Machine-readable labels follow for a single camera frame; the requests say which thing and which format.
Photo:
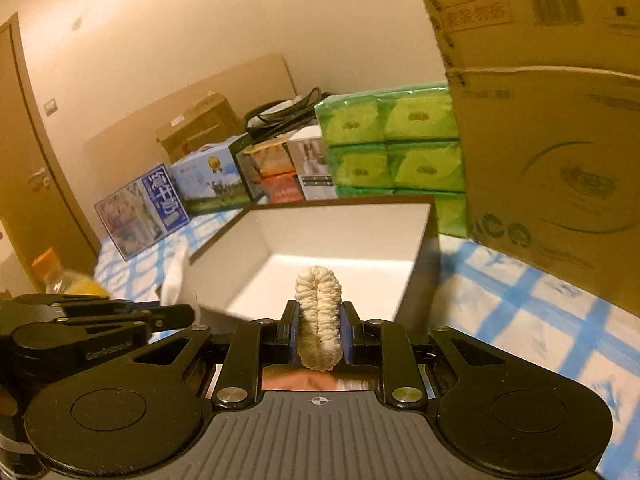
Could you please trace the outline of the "cream hair scrunchie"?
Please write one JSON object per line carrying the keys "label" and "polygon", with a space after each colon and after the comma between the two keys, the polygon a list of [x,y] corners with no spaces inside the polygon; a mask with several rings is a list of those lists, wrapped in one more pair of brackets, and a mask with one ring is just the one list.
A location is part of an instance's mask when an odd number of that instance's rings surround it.
{"label": "cream hair scrunchie", "polygon": [[297,275],[299,304],[297,354],[304,367],[329,372],[343,357],[340,307],[342,286],[324,266],[310,266]]}

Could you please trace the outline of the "white cloth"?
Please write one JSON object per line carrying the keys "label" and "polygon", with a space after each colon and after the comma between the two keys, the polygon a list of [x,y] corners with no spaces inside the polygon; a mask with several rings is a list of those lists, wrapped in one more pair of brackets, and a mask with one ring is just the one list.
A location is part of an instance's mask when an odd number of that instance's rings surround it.
{"label": "white cloth", "polygon": [[160,305],[162,307],[187,304],[194,314],[193,325],[201,322],[201,307],[198,296],[186,282],[189,277],[189,254],[186,246],[176,249],[175,255],[169,261],[162,286],[160,286]]}

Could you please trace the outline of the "orange juice bottle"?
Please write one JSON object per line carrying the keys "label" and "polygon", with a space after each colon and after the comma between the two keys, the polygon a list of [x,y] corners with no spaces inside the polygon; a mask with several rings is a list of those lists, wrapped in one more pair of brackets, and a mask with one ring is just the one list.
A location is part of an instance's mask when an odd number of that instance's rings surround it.
{"label": "orange juice bottle", "polygon": [[90,275],[63,266],[53,247],[35,258],[32,270],[48,294],[110,296]]}

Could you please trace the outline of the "brown open cardboard box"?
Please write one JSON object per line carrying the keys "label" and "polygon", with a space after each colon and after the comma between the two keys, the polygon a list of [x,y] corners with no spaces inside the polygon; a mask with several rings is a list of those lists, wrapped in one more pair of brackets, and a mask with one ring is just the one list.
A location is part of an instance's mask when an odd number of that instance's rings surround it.
{"label": "brown open cardboard box", "polygon": [[424,333],[440,273],[432,198],[248,206],[191,257],[186,289],[207,322],[217,314],[280,318],[296,276],[310,266],[334,273],[363,320]]}

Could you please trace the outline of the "blue white checked bedspread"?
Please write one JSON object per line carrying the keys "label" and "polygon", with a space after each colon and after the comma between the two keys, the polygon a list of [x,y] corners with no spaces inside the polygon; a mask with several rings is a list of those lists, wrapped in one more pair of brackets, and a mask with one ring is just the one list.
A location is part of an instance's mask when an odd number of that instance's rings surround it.
{"label": "blue white checked bedspread", "polygon": [[439,240],[442,274],[433,321],[591,388],[613,417],[599,474],[638,478],[638,318],[472,240]]}

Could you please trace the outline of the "wooden door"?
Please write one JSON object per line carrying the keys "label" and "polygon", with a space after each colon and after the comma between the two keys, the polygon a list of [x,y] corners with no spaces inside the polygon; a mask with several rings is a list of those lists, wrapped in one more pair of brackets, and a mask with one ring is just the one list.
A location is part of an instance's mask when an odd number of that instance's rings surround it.
{"label": "wooden door", "polygon": [[20,22],[1,25],[1,220],[25,266],[54,248],[70,266],[96,264],[100,242],[70,190],[44,128]]}

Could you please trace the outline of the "cow picture milk box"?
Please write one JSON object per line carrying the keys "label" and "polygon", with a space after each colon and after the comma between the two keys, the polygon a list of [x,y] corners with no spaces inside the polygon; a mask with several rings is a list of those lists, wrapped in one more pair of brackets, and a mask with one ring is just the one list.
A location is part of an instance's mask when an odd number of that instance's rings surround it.
{"label": "cow picture milk box", "polygon": [[205,144],[169,166],[169,173],[191,217],[213,214],[260,200],[259,174],[243,151],[252,145],[248,133]]}

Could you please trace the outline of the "stacked orange food bowls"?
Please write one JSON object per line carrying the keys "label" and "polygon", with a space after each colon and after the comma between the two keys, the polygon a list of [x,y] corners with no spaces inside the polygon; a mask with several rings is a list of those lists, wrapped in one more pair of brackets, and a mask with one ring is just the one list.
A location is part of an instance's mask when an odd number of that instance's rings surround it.
{"label": "stacked orange food bowls", "polygon": [[242,151],[256,172],[256,183],[272,204],[304,199],[287,143],[287,136],[276,136]]}

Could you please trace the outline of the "wooden headboard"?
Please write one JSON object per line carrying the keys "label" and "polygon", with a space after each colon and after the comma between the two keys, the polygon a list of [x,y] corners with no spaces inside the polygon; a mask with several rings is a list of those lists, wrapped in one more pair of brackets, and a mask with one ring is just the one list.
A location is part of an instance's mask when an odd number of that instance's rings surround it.
{"label": "wooden headboard", "polygon": [[186,111],[219,94],[239,119],[259,105],[295,96],[288,66],[280,53],[270,53],[206,77],[168,94],[110,125],[85,143],[93,174],[88,202],[94,204],[116,188],[160,162],[168,162],[157,131],[181,127]]}

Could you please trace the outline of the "white product box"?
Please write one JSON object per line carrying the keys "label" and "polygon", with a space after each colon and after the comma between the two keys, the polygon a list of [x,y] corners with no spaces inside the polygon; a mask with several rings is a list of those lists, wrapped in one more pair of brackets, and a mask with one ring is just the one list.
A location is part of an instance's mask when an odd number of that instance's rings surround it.
{"label": "white product box", "polygon": [[318,125],[301,128],[286,142],[305,200],[335,200],[326,144]]}

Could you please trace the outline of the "green tissue pack bundle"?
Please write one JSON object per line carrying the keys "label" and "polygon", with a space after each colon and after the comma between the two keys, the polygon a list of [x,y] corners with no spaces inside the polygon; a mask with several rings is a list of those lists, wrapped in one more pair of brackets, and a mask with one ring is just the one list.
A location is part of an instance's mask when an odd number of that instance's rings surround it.
{"label": "green tissue pack bundle", "polygon": [[334,94],[314,110],[338,197],[431,195],[439,232],[469,235],[462,147],[446,82]]}

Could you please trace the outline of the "brown box on headboard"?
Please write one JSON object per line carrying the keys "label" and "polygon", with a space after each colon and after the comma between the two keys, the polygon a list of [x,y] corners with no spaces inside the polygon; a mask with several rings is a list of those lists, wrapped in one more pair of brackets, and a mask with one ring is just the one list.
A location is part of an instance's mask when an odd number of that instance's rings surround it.
{"label": "brown box on headboard", "polygon": [[156,132],[156,140],[171,162],[202,148],[242,134],[244,125],[229,101],[217,92],[186,108]]}

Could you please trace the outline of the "large brown cardboard box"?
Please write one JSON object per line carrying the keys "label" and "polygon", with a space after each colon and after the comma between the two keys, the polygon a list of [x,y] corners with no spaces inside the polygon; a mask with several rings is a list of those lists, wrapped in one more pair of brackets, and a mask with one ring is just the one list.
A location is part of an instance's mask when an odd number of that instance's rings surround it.
{"label": "large brown cardboard box", "polygon": [[473,237],[639,309],[639,0],[423,0]]}

